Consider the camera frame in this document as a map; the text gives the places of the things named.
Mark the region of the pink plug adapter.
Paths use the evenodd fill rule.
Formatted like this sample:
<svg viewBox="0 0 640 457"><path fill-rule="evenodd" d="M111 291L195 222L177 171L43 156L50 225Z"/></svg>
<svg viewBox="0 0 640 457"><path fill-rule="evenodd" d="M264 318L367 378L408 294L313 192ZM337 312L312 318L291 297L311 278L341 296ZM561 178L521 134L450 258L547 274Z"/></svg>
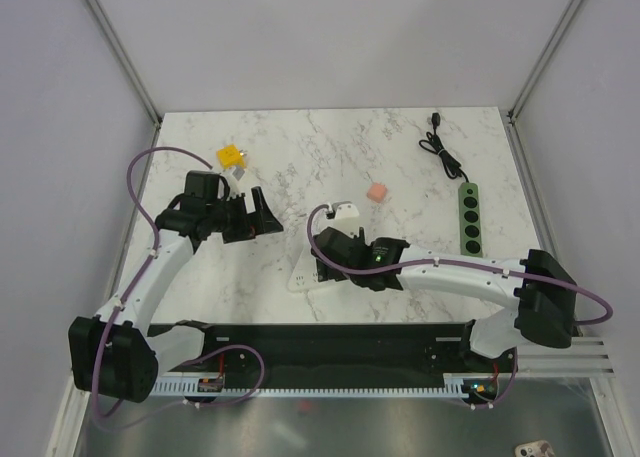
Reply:
<svg viewBox="0 0 640 457"><path fill-rule="evenodd" d="M387 195L388 189L381 183L372 183L367 191L367 198L375 203L382 203Z"/></svg>

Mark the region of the white triangular power strip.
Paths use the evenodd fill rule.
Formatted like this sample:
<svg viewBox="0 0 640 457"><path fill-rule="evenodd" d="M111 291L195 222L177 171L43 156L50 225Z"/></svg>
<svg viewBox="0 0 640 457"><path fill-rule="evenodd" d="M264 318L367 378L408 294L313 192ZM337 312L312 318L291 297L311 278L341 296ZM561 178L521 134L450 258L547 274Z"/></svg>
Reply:
<svg viewBox="0 0 640 457"><path fill-rule="evenodd" d="M344 281L323 281L321 282L317 273L316 259L309 247L305 248L293 268L292 274L287 283L287 290L291 293L303 293L318 289L328 289L342 286Z"/></svg>

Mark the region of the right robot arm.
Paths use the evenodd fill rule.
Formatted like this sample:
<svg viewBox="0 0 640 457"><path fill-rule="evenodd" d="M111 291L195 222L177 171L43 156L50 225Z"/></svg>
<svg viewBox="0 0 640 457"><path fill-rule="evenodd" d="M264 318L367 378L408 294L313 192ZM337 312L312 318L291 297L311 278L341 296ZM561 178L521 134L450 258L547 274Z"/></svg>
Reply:
<svg viewBox="0 0 640 457"><path fill-rule="evenodd" d="M438 254L389 237L367 243L362 233L333 227L311 236L310 245L322 281L348 280L371 291L435 290L499 306L466 325L457 354L469 370L481 370L527 342L553 349L572 343L574 282L545 251L490 261Z"/></svg>

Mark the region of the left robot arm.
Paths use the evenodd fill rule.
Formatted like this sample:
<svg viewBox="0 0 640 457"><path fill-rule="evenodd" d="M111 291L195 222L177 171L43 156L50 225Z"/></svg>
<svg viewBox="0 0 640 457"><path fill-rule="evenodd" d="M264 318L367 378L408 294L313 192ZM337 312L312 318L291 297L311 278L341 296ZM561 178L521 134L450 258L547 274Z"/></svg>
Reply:
<svg viewBox="0 0 640 457"><path fill-rule="evenodd" d="M76 388L140 403L158 377L186 362L198 370L215 366L220 348L201 327L175 324L152 336L152 318L175 277L211 235L231 244L282 230L261 187L244 193L228 173L188 172L183 192L153 221L137 271L95 316L78 317L69 327Z"/></svg>

